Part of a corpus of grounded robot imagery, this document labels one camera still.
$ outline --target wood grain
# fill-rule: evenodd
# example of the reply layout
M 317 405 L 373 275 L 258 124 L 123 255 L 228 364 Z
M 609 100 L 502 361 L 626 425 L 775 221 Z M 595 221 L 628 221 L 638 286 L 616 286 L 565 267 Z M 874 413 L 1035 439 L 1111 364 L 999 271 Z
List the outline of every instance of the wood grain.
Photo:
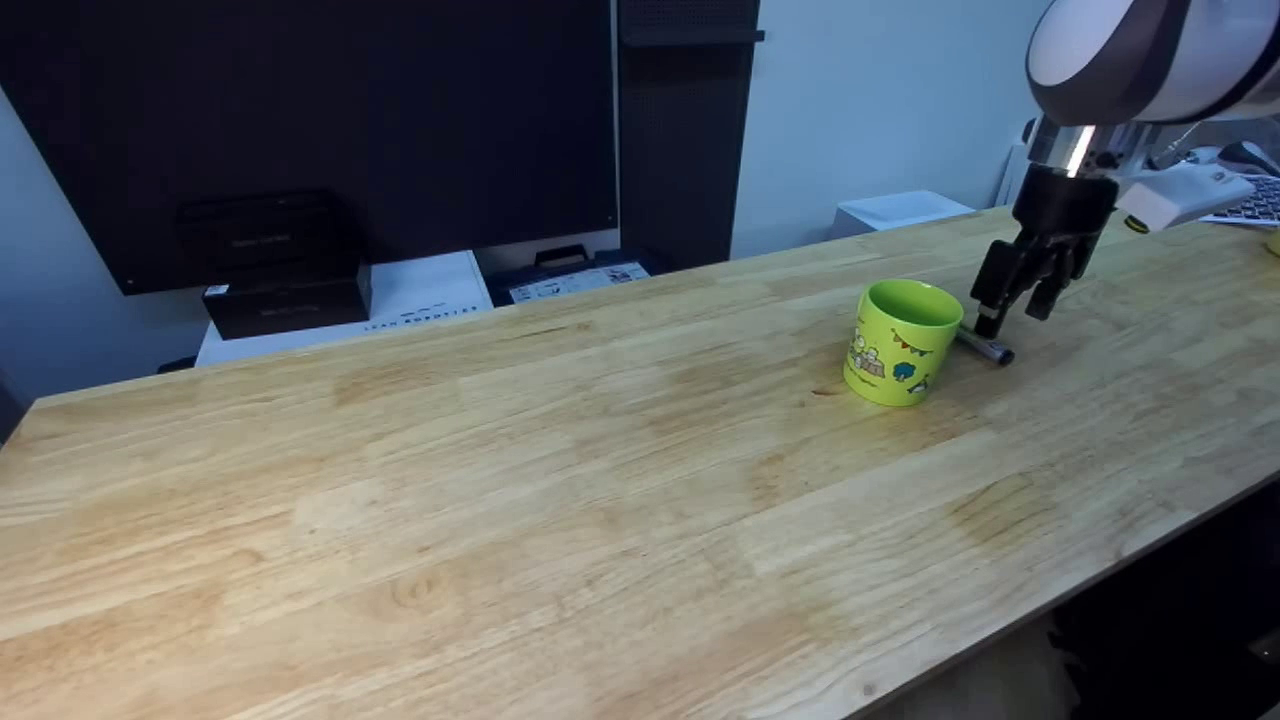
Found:
M 0 716 L 849 716 L 1280 469 L 1280 262 L 1111 233 L 1011 369 L 839 383 L 999 211 L 41 398 Z

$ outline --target desk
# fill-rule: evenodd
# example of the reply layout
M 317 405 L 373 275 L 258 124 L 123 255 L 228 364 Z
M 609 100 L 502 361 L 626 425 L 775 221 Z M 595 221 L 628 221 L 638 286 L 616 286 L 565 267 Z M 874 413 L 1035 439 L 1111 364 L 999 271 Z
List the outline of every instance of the desk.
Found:
M 41 398 L 11 716 L 844 716 L 1280 469 L 1280 262 L 1111 233 L 1011 369 L 844 392 L 874 275 L 999 211 Z

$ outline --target monitor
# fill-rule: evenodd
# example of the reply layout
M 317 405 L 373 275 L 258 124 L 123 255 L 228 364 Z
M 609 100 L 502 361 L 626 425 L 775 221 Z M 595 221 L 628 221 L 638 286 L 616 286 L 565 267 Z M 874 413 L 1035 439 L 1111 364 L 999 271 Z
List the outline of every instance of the monitor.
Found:
M 123 290 L 190 204 L 327 192 L 364 259 L 616 223 L 609 0 L 0 0 L 0 87 Z

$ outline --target yellow-green mug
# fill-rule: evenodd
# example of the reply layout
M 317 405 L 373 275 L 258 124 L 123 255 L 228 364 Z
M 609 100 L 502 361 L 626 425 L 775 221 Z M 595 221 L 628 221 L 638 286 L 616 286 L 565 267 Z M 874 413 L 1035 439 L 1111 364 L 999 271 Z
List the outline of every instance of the yellow-green mug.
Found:
M 922 405 L 938 381 L 963 302 L 925 280 L 878 280 L 857 302 L 844 383 L 874 405 Z

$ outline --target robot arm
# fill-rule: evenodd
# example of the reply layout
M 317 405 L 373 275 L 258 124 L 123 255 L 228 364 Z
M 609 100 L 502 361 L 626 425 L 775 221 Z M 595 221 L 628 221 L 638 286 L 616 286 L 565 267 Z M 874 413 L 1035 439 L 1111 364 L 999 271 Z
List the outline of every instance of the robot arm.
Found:
M 1151 124 L 1280 117 L 1280 0 L 1055 0 L 1028 43 L 1028 83 L 1039 147 L 1011 204 L 1022 236 L 997 238 L 973 283 L 981 340 L 997 340 L 1023 290 L 1044 318 L 1083 275 L 1122 195 L 1101 143 L 1141 143 Z

